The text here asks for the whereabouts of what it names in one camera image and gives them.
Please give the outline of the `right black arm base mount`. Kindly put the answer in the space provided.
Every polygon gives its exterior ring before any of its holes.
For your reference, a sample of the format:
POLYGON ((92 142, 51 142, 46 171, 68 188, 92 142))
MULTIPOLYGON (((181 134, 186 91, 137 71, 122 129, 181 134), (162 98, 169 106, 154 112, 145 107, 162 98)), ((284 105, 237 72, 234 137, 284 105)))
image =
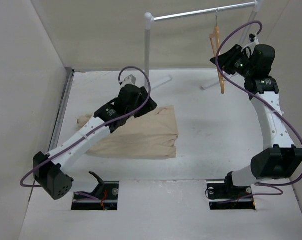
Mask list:
POLYGON ((210 210, 255 210, 251 187, 227 189, 223 179, 208 180, 206 186, 210 210))

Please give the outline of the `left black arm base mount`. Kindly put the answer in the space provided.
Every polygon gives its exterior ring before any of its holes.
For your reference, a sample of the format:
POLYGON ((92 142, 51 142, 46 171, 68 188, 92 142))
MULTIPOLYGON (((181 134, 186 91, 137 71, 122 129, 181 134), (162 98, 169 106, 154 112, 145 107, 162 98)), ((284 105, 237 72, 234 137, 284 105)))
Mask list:
POLYGON ((89 192, 77 191, 73 194, 71 210, 116 211, 118 206, 119 182, 103 181, 92 171, 88 172, 97 182, 89 192))

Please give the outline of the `beige trousers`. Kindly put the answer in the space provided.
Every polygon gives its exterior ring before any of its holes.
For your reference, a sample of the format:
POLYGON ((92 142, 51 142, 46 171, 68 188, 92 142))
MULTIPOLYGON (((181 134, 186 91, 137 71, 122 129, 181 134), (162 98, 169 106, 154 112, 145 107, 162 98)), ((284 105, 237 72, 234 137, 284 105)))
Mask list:
POLYGON ((91 146, 86 155, 114 159, 164 160, 176 157, 178 127, 174 106, 157 107, 91 146))

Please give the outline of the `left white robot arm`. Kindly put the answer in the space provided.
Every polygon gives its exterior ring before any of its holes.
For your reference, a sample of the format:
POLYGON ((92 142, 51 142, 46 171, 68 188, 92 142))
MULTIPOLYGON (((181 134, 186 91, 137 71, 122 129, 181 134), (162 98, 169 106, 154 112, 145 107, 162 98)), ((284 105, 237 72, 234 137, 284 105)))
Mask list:
POLYGON ((73 179, 67 175, 72 165, 102 138, 126 124, 130 117, 138 118, 157 107, 145 87, 127 84, 116 98, 102 105, 73 136, 59 147, 33 157, 33 177, 53 199, 69 192, 73 179))

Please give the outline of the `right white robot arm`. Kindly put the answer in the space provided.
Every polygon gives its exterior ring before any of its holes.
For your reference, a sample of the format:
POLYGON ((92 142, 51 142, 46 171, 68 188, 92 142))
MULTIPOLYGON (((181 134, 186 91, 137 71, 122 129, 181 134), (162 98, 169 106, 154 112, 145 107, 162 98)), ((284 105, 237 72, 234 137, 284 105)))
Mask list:
POLYGON ((222 190, 229 198, 236 197, 241 187, 267 179, 290 178, 302 162, 302 147, 296 147, 287 132, 289 124, 284 122, 280 109, 278 84, 269 74, 274 59, 275 49, 259 44, 249 56, 235 45, 210 60, 219 71, 244 77, 244 91, 257 113, 263 138, 263 150, 251 159, 250 165, 227 175, 222 190))

